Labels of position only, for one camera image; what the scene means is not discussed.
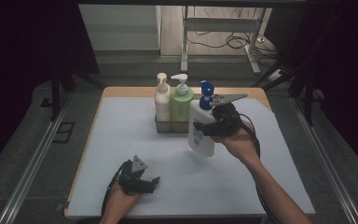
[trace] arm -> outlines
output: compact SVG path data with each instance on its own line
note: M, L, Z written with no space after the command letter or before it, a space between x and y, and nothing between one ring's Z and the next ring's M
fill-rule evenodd
M216 143L222 143L231 155L248 168L269 210L281 223L311 223L308 216L263 166L256 154L255 145L245 130L239 129L229 137L212 139Z
M123 188L116 182L110 192L100 224L117 224L130 212L141 196L142 194L125 194Z

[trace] bottle cap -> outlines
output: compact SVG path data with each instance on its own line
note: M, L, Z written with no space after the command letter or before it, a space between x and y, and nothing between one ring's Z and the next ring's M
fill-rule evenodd
M167 74L165 73L158 73L157 75L157 81L158 81L158 85L157 85L157 90L159 93L165 93L168 90L168 85L166 83L167 81Z
M214 92L214 86L206 80L200 82L202 97L200 98L200 108L203 110L211 110Z
M179 95L186 95L187 89L188 89L188 87L186 85L187 74L179 74L179 75L171 76L171 79L176 79L176 80L180 81L180 84L178 85L176 90Z

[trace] green bottle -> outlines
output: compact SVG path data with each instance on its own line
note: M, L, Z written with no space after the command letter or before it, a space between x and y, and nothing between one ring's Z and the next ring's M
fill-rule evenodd
M185 133L188 130L188 117L190 102L193 100L194 92L186 85L187 75L179 74L172 76L171 79L177 79L181 83L172 88L171 92L171 121L183 122L183 124L173 125L173 129L179 133Z

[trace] pump dispenser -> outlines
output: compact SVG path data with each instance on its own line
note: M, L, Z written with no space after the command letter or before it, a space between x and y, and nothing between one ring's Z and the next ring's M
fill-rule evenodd
M190 147L203 157L211 157L214 154L214 140L209 136L204 136L197 131L193 122L203 124L215 123L212 115L212 95L214 86L206 80L200 82L202 97L199 100L190 102L190 117L188 127L188 144Z
M168 85L167 75L165 73L159 73L157 75L158 85L155 92L155 104L156 104L156 122L158 132L167 132L171 125L171 86Z
M194 92L186 85L186 74L175 75L171 79L181 82L177 87L172 88L171 91L171 121L184 122L184 124L176 123L172 128L176 132L187 133L189 106L190 101L193 100Z

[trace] person's left hand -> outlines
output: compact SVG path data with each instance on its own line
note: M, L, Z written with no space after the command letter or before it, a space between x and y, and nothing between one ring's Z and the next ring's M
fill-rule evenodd
M118 223L127 213L130 212L132 207L141 198L142 194L136 193L128 195L124 193L123 188L116 182L109 195L109 199L106 203L106 208L101 219L100 224L116 224Z

